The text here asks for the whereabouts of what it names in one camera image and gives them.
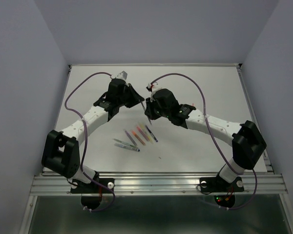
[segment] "white wall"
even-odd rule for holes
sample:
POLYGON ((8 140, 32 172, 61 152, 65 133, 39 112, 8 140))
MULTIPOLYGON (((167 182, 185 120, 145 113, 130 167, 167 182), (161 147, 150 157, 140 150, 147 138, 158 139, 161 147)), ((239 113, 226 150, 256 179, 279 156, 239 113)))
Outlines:
POLYGON ((35 0, 69 64, 244 61, 277 0, 35 0))
POLYGON ((0 0, 0 234, 18 233, 68 67, 32 0, 0 0))
POLYGON ((293 0, 281 0, 242 66, 273 168, 293 205, 293 0))

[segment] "black bracket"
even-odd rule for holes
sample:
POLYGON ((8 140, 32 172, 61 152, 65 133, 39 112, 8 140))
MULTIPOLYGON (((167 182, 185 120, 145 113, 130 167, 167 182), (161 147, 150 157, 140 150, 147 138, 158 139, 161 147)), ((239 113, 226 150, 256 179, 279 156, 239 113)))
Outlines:
MULTIPOLYGON (((96 178, 94 179, 106 187, 109 182, 112 182, 113 184, 115 183, 114 178, 100 178, 99 179, 99 173, 98 173, 97 179, 96 178)), ((73 179, 72 183, 77 184, 77 188, 76 189, 71 188, 70 189, 71 194, 99 194, 100 193, 100 187, 94 183, 85 184, 76 179, 73 179)), ((102 190, 102 193, 111 194, 109 190, 102 190)))
POLYGON ((203 177, 200 178, 200 190, 202 193, 226 193, 233 188, 233 191, 244 192, 243 182, 241 177, 237 177, 231 184, 222 183, 219 177, 203 177))

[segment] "gray marker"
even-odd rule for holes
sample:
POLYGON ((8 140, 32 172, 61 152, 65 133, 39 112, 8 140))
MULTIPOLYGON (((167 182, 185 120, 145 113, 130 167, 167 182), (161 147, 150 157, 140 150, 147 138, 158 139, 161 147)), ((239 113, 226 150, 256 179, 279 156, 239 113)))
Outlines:
POLYGON ((115 143, 114 145, 117 146, 117 147, 123 148, 123 149, 127 149, 127 150, 132 150, 132 151, 137 151, 137 152, 140 151, 137 148, 132 148, 132 147, 129 147, 129 146, 126 146, 126 145, 122 145, 122 144, 119 144, 119 143, 115 143))
POLYGON ((126 145, 126 146, 129 146, 129 147, 132 147, 132 148, 137 148, 138 149, 138 147, 137 146, 134 146, 134 145, 130 145, 129 143, 127 143, 127 142, 124 142, 124 141, 121 141, 121 140, 118 140, 118 139, 113 139, 114 141, 117 141, 117 142, 119 142, 119 143, 122 143, 123 145, 126 145))

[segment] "pen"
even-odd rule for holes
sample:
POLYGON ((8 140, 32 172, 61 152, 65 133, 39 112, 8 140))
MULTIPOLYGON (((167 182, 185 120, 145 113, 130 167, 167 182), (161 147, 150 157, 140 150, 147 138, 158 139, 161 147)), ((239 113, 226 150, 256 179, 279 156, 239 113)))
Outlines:
POLYGON ((126 146, 129 146, 129 147, 132 147, 132 148, 137 148, 137 146, 135 146, 135 145, 130 145, 129 143, 127 143, 127 142, 124 142, 124 141, 121 141, 121 140, 118 140, 118 139, 113 139, 114 141, 117 141, 117 142, 119 142, 119 143, 122 143, 123 145, 126 145, 126 146))
POLYGON ((149 136, 149 134, 148 134, 148 132, 147 132, 144 124, 139 123, 139 126, 142 129, 142 131, 145 133, 145 135, 147 136, 147 138, 149 139, 149 141, 153 144, 152 137, 149 136))
POLYGON ((114 145, 117 146, 117 147, 123 148, 123 149, 127 149, 127 150, 132 150, 132 151, 137 151, 137 152, 140 151, 137 148, 132 148, 132 147, 129 147, 129 146, 126 146, 126 145, 122 145, 120 143, 115 143, 114 145))
POLYGON ((145 135, 145 133, 141 130, 141 128, 139 128, 139 127, 137 126, 137 129, 138 129, 138 131, 141 133, 141 135, 143 135, 143 137, 146 139, 146 141, 150 141, 150 140, 148 139, 147 135, 145 135))
POLYGON ((137 143, 134 141, 134 139, 131 137, 131 135, 126 131, 126 129, 124 129, 127 137, 131 140, 132 144, 134 144, 135 146, 138 146, 137 143))
MULTIPOLYGON (((142 105, 142 108, 143 108, 143 110, 144 110, 144 112, 145 112, 145 111, 146 111, 146 108, 145 108, 145 106, 143 105, 143 102, 141 102, 141 105, 142 105)), ((152 125, 150 118, 147 117, 147 119, 148 119, 149 123, 152 125)))
POLYGON ((156 139, 155 135, 151 132, 151 130, 148 128, 148 126, 146 126, 146 129, 148 130, 148 132, 151 134, 151 136, 153 137, 153 139, 158 142, 158 140, 156 139))
POLYGON ((141 144, 146 145, 143 140, 141 140, 141 138, 133 131, 131 130, 131 133, 141 142, 141 144))

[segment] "aluminum frame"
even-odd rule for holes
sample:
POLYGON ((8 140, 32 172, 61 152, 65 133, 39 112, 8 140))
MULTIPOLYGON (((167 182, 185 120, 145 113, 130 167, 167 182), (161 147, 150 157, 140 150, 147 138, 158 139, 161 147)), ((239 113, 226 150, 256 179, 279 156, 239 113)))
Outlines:
MULTIPOLYGON (((112 177, 115 179, 114 192, 116 196, 180 196, 202 195, 197 190, 199 179, 216 175, 216 173, 100 173, 100 178, 112 177)), ((255 188, 254 175, 246 174, 241 177, 245 188, 245 191, 241 194, 252 194, 255 188)), ((256 194, 287 193, 282 175, 258 173, 257 178, 256 194)), ((31 187, 30 196, 80 196, 80 194, 71 194, 70 189, 71 186, 67 183, 66 178, 62 176, 36 176, 31 187)))
MULTIPOLYGON (((252 120, 258 125, 251 101, 245 87, 240 66, 237 64, 122 64, 124 66, 232 66, 237 68, 240 82, 251 113, 252 120)), ((282 175, 275 175, 268 154, 264 152, 264 161, 267 173, 258 173, 258 187, 256 194, 280 194, 280 199, 293 233, 293 209, 289 200, 288 191, 282 175)), ((160 196, 160 195, 202 195, 196 188, 199 179, 207 176, 216 176, 216 173, 100 173, 100 177, 115 178, 116 196, 160 196)), ((254 175, 246 173, 241 176, 245 191, 239 194, 252 194, 254 190, 254 175)), ((29 232, 38 196, 72 196, 70 185, 66 178, 58 174, 45 171, 34 177, 29 199, 26 205, 20 234, 29 232)))

